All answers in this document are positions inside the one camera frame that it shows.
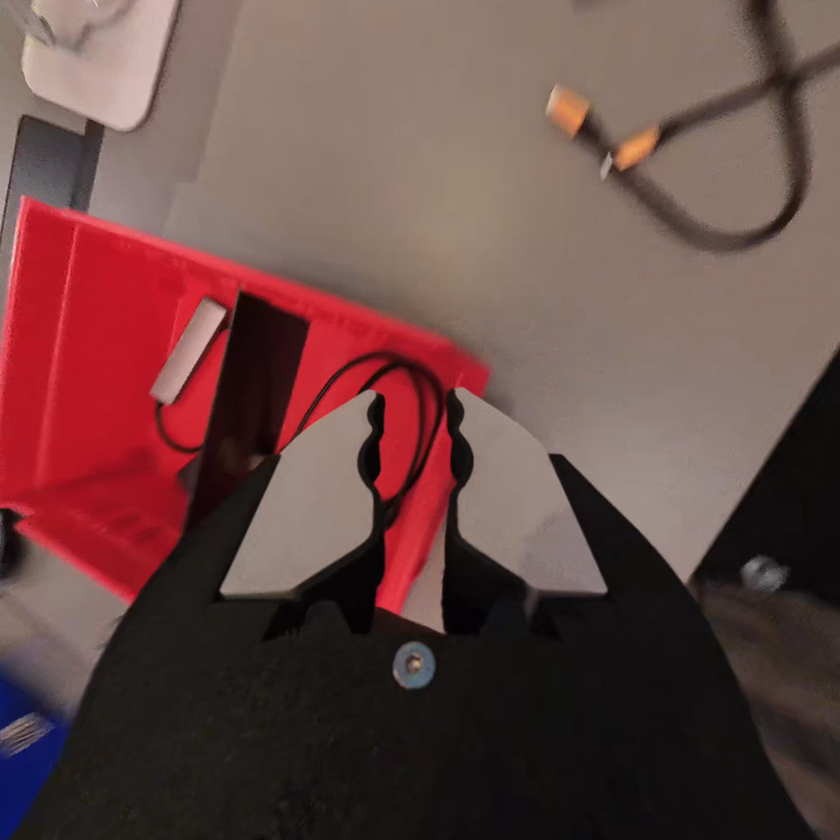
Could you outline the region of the grey USB hub with cable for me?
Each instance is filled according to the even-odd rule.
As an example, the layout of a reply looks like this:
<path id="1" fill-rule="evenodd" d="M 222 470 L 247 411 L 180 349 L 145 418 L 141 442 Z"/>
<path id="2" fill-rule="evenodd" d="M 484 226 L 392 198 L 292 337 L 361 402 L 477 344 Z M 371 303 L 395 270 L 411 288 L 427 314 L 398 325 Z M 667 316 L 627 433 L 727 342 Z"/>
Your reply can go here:
<path id="1" fill-rule="evenodd" d="M 160 373 L 157 375 L 150 389 L 150 396 L 154 400 L 155 427 L 161 441 L 170 450 L 189 457 L 187 463 L 177 474 L 179 483 L 187 495 L 185 517 L 190 499 L 189 486 L 191 484 L 191 481 L 186 476 L 185 468 L 200 452 L 206 432 L 204 433 L 201 444 L 188 446 L 179 442 L 167 430 L 165 410 L 173 406 L 180 399 L 186 386 L 204 363 L 217 339 L 225 333 L 227 335 L 227 341 L 234 309 L 235 307 L 232 311 L 228 311 L 214 299 L 209 297 L 203 298 L 197 305 L 189 322 L 184 327 L 181 336 L 166 358 Z M 414 489 L 425 470 L 432 452 L 433 443 L 443 419 L 443 386 L 435 373 L 426 366 L 389 350 L 375 350 L 357 356 L 346 362 L 336 372 L 333 372 L 330 378 L 320 387 L 316 395 L 311 399 L 301 419 L 297 422 L 291 438 L 295 439 L 302 434 L 304 429 L 310 424 L 310 421 L 313 420 L 316 411 L 330 391 L 345 375 L 373 362 L 381 362 L 381 366 L 364 381 L 360 386 L 360 392 L 372 389 L 374 385 L 390 373 L 401 371 L 406 374 L 413 386 L 417 404 L 417 437 L 411 464 L 407 469 L 406 477 L 399 490 L 382 503 L 384 529 L 389 530 L 396 524 L 406 497 Z M 295 387 L 300 376 L 299 370 L 297 372 Z"/>

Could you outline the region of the black bin divider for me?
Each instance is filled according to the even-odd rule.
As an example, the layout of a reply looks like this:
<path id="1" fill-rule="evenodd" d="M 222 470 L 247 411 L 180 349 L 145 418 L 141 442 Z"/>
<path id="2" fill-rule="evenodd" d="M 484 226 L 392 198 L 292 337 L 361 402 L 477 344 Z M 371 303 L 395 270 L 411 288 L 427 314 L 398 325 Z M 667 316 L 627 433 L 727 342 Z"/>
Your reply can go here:
<path id="1" fill-rule="evenodd" d="M 305 318 L 239 292 L 205 440 L 185 468 L 191 484 L 184 532 L 276 453 L 309 328 Z"/>

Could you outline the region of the blue plastic bin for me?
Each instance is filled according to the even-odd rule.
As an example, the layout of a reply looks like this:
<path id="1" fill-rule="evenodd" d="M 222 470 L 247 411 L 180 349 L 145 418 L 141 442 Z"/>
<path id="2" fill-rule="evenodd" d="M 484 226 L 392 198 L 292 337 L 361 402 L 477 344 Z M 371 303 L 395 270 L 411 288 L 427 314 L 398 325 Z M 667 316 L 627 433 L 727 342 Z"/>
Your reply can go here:
<path id="1" fill-rule="evenodd" d="M 1 676 L 1 838 L 17 830 L 63 750 L 69 726 Z"/>

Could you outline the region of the white shoe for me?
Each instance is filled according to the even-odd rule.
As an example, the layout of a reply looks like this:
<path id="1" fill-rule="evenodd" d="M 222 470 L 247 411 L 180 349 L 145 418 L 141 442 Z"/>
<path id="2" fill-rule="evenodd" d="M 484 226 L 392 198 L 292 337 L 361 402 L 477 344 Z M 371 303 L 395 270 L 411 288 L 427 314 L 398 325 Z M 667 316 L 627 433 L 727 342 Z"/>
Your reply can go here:
<path id="1" fill-rule="evenodd" d="M 757 554 L 743 564 L 739 578 L 743 588 L 754 592 L 773 593 L 783 589 L 791 576 L 791 568 L 766 554 Z"/>

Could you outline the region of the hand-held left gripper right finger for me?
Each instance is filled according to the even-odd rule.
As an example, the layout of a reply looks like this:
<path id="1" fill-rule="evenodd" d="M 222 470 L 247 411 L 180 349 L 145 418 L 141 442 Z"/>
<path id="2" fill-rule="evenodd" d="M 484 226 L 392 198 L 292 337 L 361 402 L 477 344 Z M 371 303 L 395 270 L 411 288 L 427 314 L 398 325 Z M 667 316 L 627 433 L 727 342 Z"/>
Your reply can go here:
<path id="1" fill-rule="evenodd" d="M 447 396 L 444 629 L 480 632 L 499 603 L 530 624 L 607 584 L 547 449 L 465 387 Z"/>

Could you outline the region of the red plastic bin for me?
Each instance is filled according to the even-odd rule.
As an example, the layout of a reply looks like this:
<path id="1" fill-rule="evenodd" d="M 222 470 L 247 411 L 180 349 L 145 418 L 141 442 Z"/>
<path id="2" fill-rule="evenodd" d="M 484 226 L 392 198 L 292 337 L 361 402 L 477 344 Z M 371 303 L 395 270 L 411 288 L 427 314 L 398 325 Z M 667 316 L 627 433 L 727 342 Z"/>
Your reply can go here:
<path id="1" fill-rule="evenodd" d="M 189 457 L 161 441 L 151 387 L 197 305 L 231 312 L 240 291 L 310 322 L 299 379 L 276 453 L 320 387 L 351 359 L 389 350 L 426 366 L 444 413 L 425 470 L 385 536 L 377 605 L 398 613 L 422 569 L 451 486 L 445 398 L 482 396 L 489 370 L 451 341 L 224 259 L 69 209 L 23 198 L 17 217 L 2 341 L 2 508 L 21 533 L 132 602 L 184 531 Z M 180 399 L 170 434 L 203 441 L 227 335 L 217 339 Z M 346 374 L 311 426 L 360 392 L 381 362 Z M 404 372 L 372 390 L 385 398 L 383 501 L 403 483 L 417 442 L 417 399 Z"/>

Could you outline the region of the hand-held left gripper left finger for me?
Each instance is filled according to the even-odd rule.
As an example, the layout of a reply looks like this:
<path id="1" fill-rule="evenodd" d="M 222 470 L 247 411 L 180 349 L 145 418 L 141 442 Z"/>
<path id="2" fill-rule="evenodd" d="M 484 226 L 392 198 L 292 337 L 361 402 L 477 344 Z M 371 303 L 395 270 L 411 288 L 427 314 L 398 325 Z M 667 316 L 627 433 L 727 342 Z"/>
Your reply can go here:
<path id="1" fill-rule="evenodd" d="M 276 467 L 220 586 L 225 602 L 269 602 L 275 627 L 335 604 L 367 634 L 385 566 L 380 442 L 385 398 L 363 391 L 295 437 Z"/>

